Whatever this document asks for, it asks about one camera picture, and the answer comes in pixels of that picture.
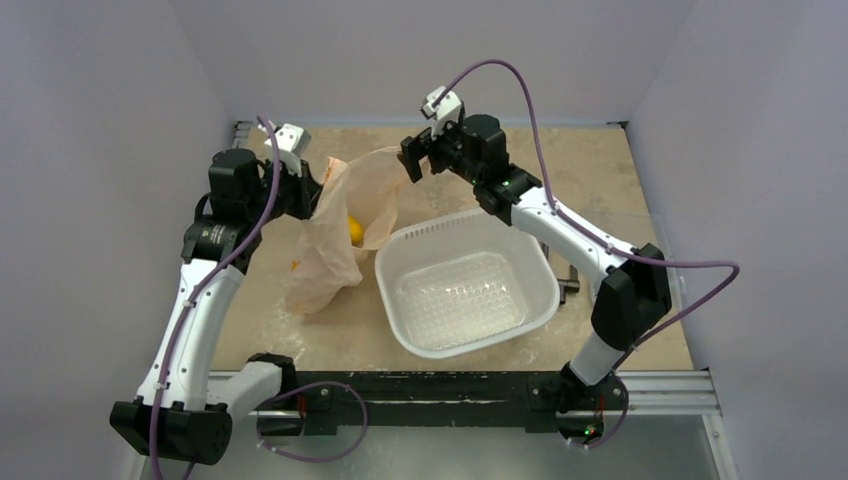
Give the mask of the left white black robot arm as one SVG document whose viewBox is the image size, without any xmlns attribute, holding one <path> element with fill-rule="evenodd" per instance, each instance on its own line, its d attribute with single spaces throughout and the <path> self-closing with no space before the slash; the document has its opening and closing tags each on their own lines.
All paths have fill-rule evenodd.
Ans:
<svg viewBox="0 0 848 480">
<path fill-rule="evenodd" d="M 213 156 L 210 190 L 200 197 L 183 235 L 178 293 L 152 366 L 131 401 L 117 401 L 111 427 L 139 454 L 189 464 L 214 465 L 224 455 L 234 425 L 267 402 L 284 409 L 297 399 L 292 358 L 252 355 L 240 371 L 213 387 L 209 374 L 223 322 L 262 241 L 255 227 L 264 210 L 271 219 L 310 218 L 321 185 L 306 160 L 278 169 L 243 148 Z"/>
</svg>

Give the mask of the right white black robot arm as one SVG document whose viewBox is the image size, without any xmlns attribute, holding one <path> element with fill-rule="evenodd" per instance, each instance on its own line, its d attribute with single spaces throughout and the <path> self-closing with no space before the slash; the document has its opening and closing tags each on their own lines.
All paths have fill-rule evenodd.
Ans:
<svg viewBox="0 0 848 480">
<path fill-rule="evenodd" d="M 543 182 L 510 160 L 507 136 L 493 116 L 448 122 L 439 134 L 425 129 L 400 143 L 398 154 L 410 180 L 449 170 L 473 187 L 486 213 L 533 236 L 592 284 L 592 332 L 563 368 L 561 392 L 576 407 L 596 399 L 600 382 L 625 353 L 672 308 L 665 256 L 647 243 L 637 248 L 567 209 Z"/>
</svg>

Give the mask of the orange translucent plastic bag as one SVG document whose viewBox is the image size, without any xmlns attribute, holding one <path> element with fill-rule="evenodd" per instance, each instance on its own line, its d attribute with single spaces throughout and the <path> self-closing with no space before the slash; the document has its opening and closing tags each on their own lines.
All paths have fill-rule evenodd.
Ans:
<svg viewBox="0 0 848 480">
<path fill-rule="evenodd" d="M 400 191 L 411 183 L 399 152 L 387 147 L 351 161 L 327 159 L 317 209 L 302 222 L 285 281 L 287 312 L 317 313 L 342 289 L 361 283 L 361 264 L 388 242 L 399 215 Z M 361 248 L 351 244 L 349 216 L 365 229 Z"/>
</svg>

